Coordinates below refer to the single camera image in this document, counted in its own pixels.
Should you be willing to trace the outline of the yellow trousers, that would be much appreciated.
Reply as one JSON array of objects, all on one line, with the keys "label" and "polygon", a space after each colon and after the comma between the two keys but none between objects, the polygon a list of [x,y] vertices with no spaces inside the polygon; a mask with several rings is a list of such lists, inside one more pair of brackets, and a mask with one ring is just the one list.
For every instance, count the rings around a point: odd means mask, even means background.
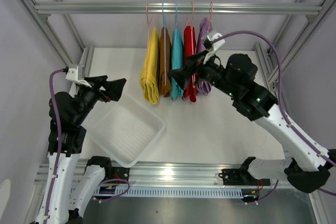
[{"label": "yellow trousers", "polygon": [[143,68],[140,74],[140,86],[144,98],[152,104],[157,104],[160,95],[158,89],[158,65],[160,53],[160,38],[157,28],[154,27],[149,36]]}]

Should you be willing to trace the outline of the pink hanger of yellow trousers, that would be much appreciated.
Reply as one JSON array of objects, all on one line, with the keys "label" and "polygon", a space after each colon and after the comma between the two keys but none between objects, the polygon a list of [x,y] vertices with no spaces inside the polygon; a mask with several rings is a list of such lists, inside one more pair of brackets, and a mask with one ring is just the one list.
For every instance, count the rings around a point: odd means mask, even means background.
[{"label": "pink hanger of yellow trousers", "polygon": [[144,83],[148,81],[148,66],[149,66],[149,40],[150,40],[150,26],[152,21],[152,16],[149,15],[149,2],[146,2],[145,13],[147,22],[147,44],[146,44],[146,56],[145,56],[145,79]]}]

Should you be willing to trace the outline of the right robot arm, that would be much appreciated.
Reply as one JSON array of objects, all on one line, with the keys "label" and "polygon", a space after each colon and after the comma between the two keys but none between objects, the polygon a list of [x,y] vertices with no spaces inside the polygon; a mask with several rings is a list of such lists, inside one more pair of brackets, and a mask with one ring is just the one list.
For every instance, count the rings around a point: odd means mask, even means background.
[{"label": "right robot arm", "polygon": [[254,81],[258,68],[248,55],[231,55],[225,67],[215,62],[216,55],[204,63],[205,56],[205,51],[190,56],[182,69],[171,71],[172,79],[183,90],[192,75],[209,82],[231,98],[238,113],[270,133],[291,154],[290,158],[271,160],[248,157],[233,179],[229,172],[222,173],[224,184],[255,185],[258,180],[275,179],[287,181],[304,193],[321,189],[332,167],[326,158],[335,161],[335,150],[324,148],[310,137],[307,143],[302,140],[294,124],[281,113],[277,98]]}]

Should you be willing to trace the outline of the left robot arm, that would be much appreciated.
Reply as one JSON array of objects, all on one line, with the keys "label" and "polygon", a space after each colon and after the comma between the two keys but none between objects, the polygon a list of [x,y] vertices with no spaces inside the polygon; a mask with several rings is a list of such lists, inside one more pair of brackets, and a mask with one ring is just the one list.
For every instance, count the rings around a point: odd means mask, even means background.
[{"label": "left robot arm", "polygon": [[86,129],[82,123],[97,102],[119,101],[126,79],[109,81],[107,76],[85,78],[77,94],[54,92],[49,78],[50,134],[49,170],[41,206],[34,223],[82,223],[83,215],[98,185],[112,179],[111,159],[93,156],[75,190],[72,180],[82,151]]}]

